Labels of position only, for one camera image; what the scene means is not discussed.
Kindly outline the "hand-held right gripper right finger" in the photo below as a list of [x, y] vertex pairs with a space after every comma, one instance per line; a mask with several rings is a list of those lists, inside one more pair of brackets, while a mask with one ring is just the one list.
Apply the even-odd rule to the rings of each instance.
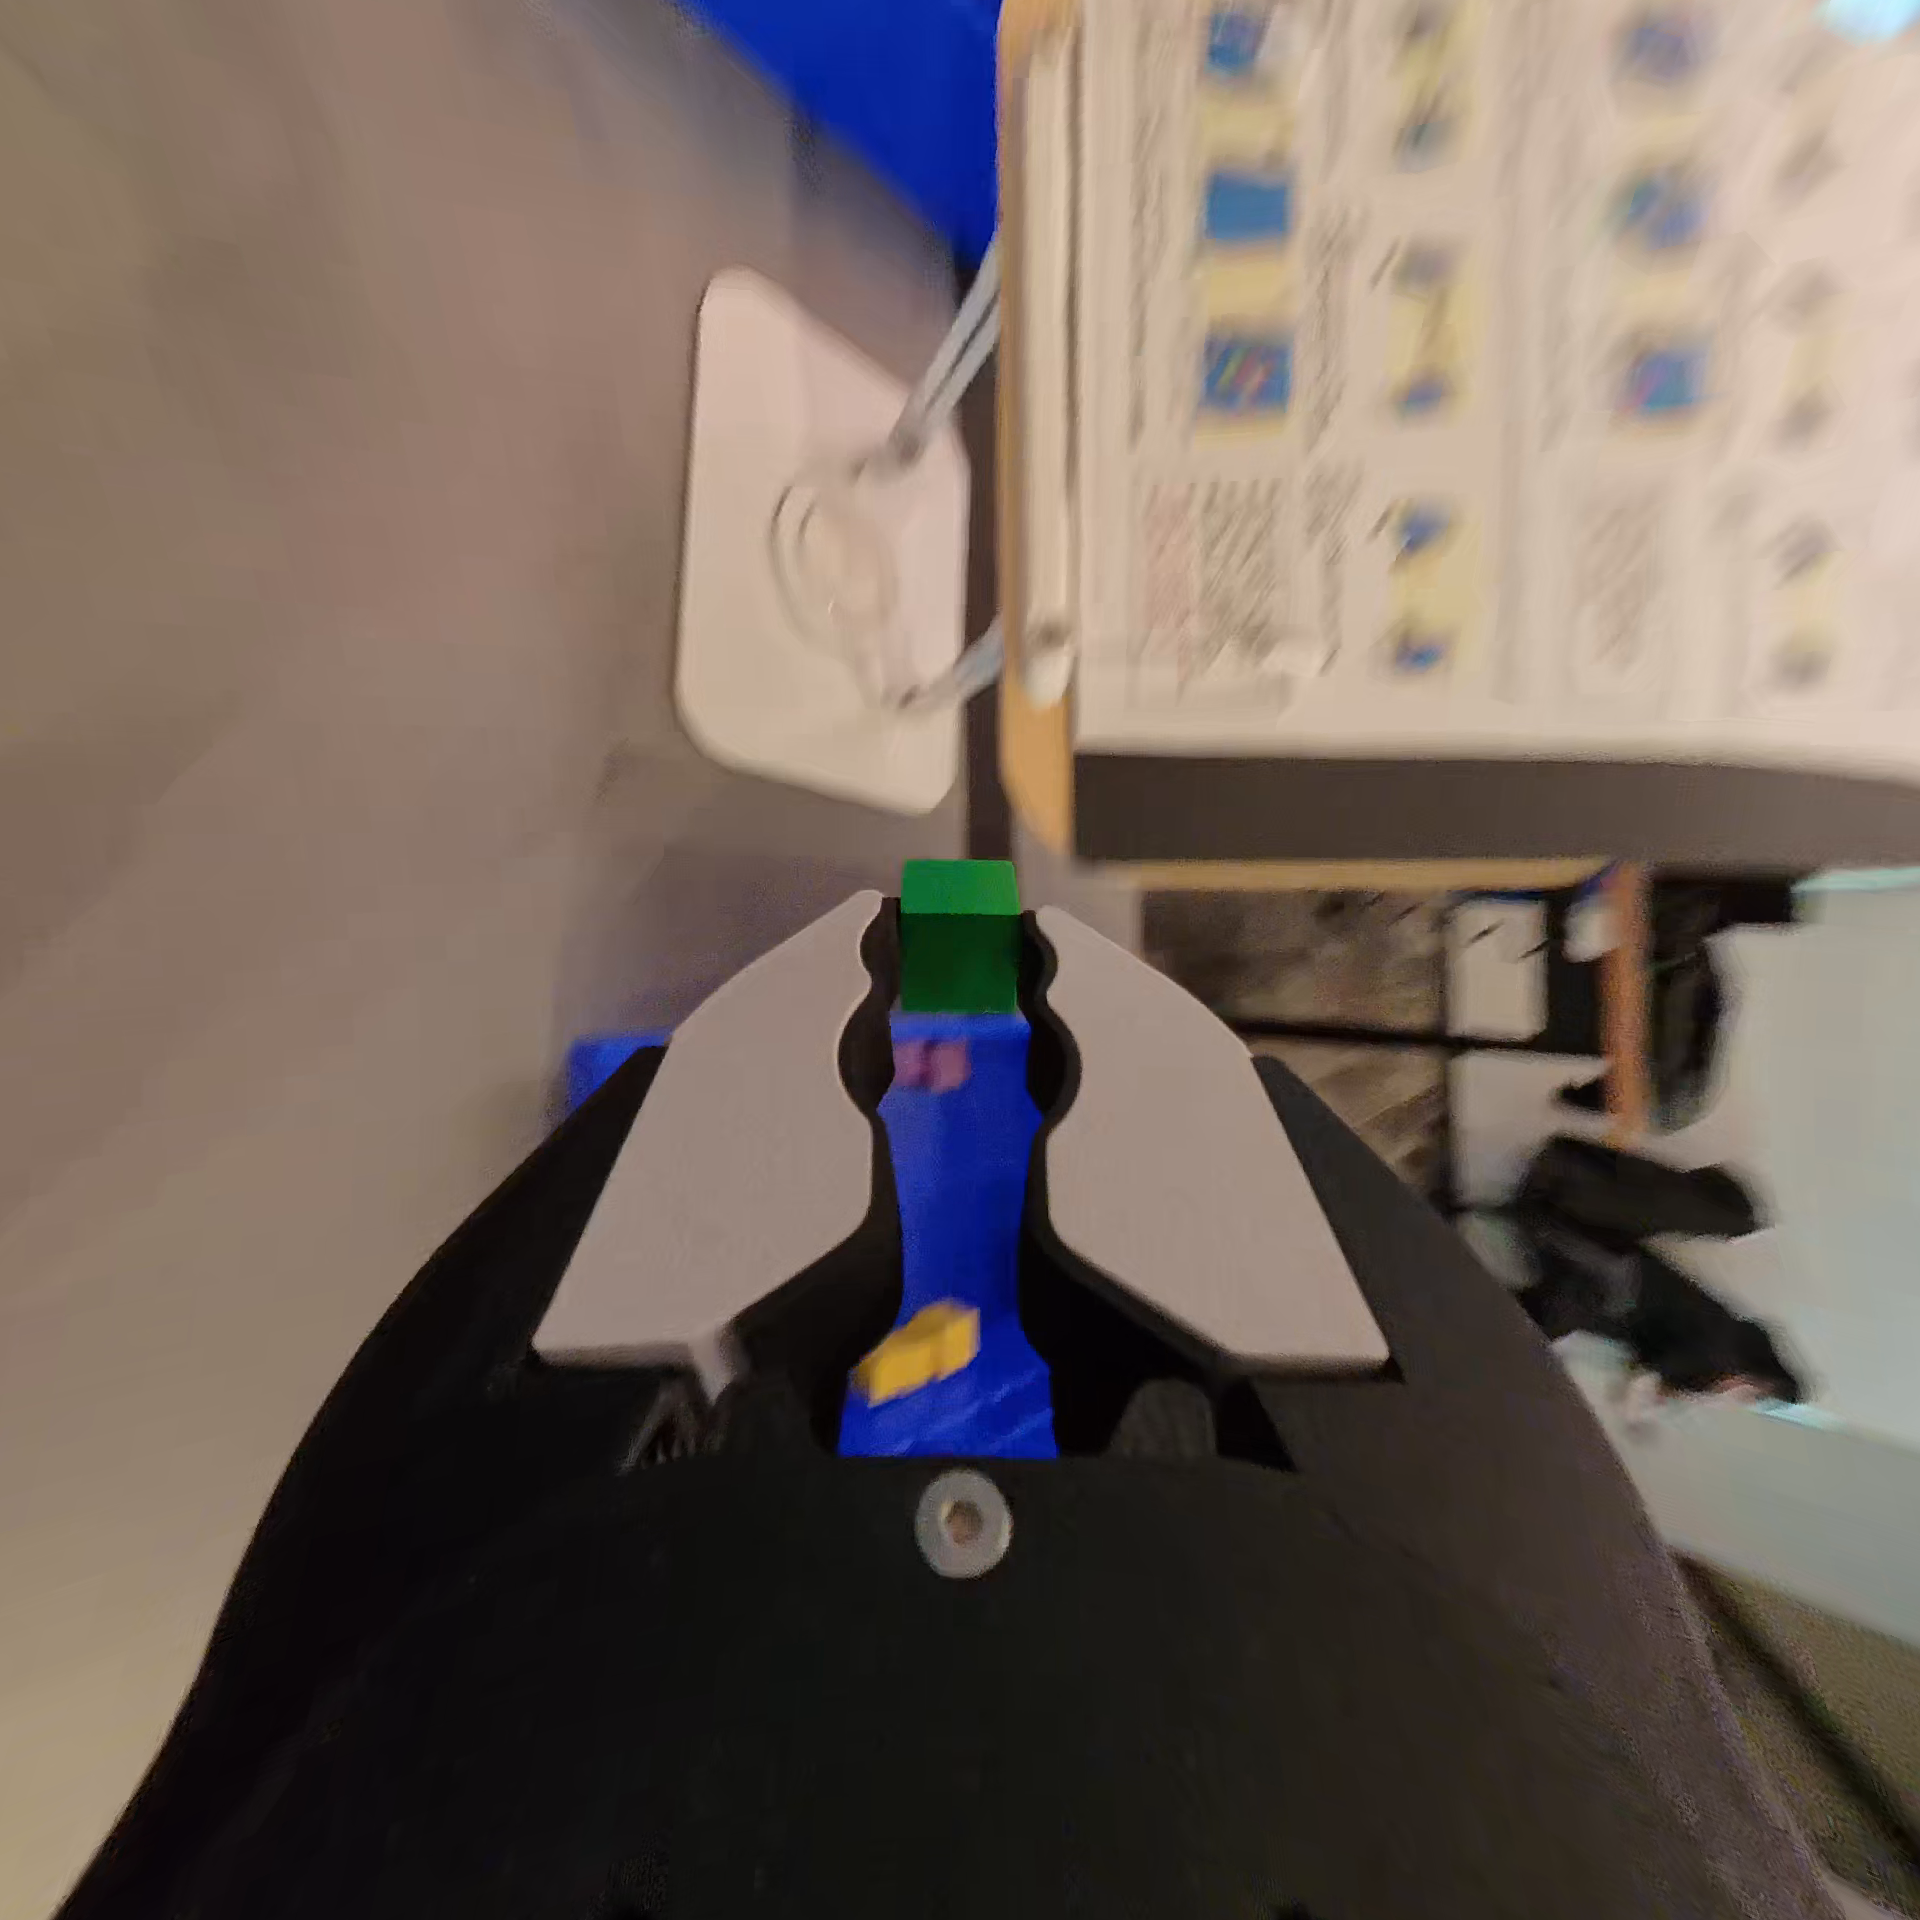
[[1390, 1362], [1250, 1050], [1059, 905], [1026, 927], [1032, 1208], [1069, 1284], [1213, 1376]]

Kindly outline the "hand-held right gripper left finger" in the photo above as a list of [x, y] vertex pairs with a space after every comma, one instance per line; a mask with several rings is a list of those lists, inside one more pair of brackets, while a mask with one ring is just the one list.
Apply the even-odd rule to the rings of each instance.
[[536, 1334], [554, 1364], [844, 1374], [900, 1306], [897, 905], [856, 891], [666, 1044]]

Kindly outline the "green wooden cube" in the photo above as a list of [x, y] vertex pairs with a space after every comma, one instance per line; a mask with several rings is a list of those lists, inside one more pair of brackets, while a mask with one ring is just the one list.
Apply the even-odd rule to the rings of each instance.
[[1010, 860], [915, 857], [899, 894], [899, 1004], [907, 1015], [1014, 1015], [1022, 898]]

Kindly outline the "black backing sheet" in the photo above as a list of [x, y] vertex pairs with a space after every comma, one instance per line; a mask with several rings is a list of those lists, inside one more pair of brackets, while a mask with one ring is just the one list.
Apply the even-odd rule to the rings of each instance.
[[1080, 754], [1100, 863], [1622, 857], [1689, 872], [1909, 868], [1916, 785], [1596, 760]]

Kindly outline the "wooden document stand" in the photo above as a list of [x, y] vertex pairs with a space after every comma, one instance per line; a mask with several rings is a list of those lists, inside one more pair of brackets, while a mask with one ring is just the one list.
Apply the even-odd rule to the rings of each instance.
[[[1073, 851], [1076, 532], [1073, 36], [1084, 6], [998, 6], [998, 223], [918, 382], [866, 367], [746, 273], [700, 320], [678, 706], [746, 774], [926, 812], [957, 774], [960, 706], [998, 696], [998, 776]], [[1506, 873], [1549, 860], [1432, 863]]]

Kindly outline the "printed instruction sheet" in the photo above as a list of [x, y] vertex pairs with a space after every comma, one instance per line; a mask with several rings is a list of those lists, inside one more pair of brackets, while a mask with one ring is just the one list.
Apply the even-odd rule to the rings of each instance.
[[1073, 745], [1916, 785], [1916, 6], [1084, 6]]

